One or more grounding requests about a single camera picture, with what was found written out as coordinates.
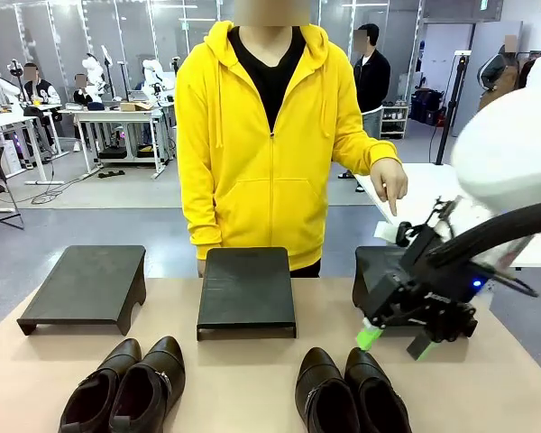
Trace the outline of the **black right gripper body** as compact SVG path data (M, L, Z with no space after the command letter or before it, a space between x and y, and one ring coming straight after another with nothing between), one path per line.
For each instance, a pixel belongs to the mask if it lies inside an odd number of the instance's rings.
M380 327L421 326L433 341L470 337L477 327L471 300L478 275L459 269L431 281L431 272L415 276L400 263L403 252L363 254L363 315Z

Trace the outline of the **person's left hand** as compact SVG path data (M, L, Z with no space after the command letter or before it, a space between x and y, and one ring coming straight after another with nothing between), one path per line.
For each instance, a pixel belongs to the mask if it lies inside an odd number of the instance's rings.
M384 158L376 161L370 172L377 196L387 202L393 216L397 215L397 202L408 193L408 177L399 161Z

